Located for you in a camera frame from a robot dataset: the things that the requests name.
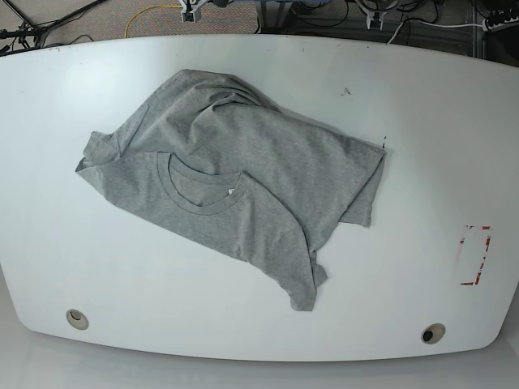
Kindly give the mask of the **white power strip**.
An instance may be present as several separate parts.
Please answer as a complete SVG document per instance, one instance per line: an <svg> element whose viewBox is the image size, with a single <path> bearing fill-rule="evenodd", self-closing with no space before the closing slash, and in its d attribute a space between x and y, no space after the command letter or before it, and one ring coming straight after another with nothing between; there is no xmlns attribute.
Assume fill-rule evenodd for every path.
<svg viewBox="0 0 519 389"><path fill-rule="evenodd" d="M518 9L512 8L490 13L483 21L483 30L485 32L497 32L517 25Z"/></svg>

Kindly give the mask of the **black tripod legs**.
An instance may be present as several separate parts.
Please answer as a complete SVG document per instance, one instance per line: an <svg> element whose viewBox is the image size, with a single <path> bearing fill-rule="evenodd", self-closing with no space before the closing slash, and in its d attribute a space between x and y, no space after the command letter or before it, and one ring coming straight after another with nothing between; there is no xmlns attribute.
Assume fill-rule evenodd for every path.
<svg viewBox="0 0 519 389"><path fill-rule="evenodd" d="M14 31L6 29L1 30L1 40L11 40L9 45L4 45L1 48L1 56L5 57L17 53L43 49L45 47L46 39L51 32L81 19L89 11L104 3L106 3L106 0L90 2L89 4L64 15L60 19L36 24L12 1L3 1L3 4L21 20L21 25L19 25Z"/></svg>

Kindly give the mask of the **red tape rectangle marking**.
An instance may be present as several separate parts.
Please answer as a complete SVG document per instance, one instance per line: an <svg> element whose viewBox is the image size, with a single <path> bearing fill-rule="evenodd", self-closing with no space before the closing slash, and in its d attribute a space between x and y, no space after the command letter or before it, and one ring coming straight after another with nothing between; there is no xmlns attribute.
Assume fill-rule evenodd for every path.
<svg viewBox="0 0 519 389"><path fill-rule="evenodd" d="M489 225L464 227L456 257L454 278L457 284L478 285L487 259L492 233L492 227Z"/></svg>

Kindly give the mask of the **grey T-shirt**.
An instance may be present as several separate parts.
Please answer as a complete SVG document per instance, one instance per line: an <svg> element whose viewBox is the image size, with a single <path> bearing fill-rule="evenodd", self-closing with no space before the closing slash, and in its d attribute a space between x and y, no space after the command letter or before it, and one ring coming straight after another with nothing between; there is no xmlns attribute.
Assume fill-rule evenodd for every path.
<svg viewBox="0 0 519 389"><path fill-rule="evenodd" d="M317 252L339 224L370 225L385 157L282 113L233 75L182 70L115 132L93 132L76 172L114 206L256 267L310 311L327 279Z"/></svg>

